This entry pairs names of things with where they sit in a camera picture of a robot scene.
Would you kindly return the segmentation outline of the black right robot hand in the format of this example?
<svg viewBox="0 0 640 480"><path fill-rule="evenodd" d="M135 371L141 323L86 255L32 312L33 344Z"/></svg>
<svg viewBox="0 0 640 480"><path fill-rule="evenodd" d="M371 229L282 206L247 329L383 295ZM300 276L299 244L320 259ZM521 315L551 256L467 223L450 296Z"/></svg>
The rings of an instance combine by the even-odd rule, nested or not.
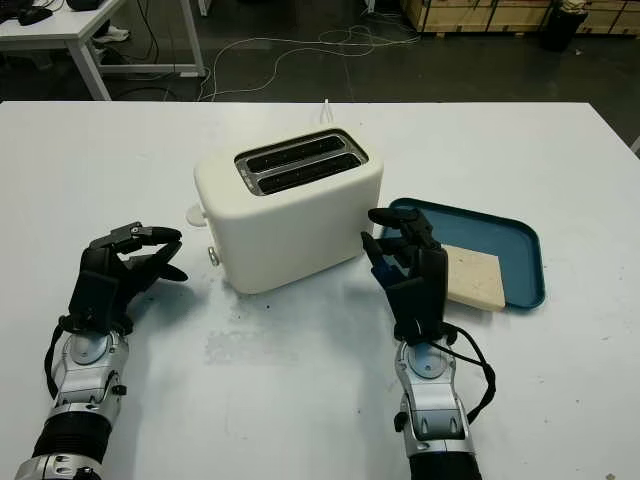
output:
<svg viewBox="0 0 640 480"><path fill-rule="evenodd" d="M418 209L374 208L373 223L398 232L374 238L363 232L371 273L384 290L395 319L394 336L409 345L442 336L448 291L448 255Z"/></svg>

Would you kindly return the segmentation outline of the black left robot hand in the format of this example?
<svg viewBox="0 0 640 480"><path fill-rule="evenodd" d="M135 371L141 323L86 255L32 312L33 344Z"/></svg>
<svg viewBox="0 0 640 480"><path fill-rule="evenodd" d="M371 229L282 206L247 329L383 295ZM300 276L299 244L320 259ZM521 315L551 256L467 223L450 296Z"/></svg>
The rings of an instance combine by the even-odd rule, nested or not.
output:
<svg viewBox="0 0 640 480"><path fill-rule="evenodd" d="M184 282L188 276L170 261L182 246L180 231L133 222L90 242L81 255L69 303L72 329L128 335L130 302L157 280Z"/></svg>

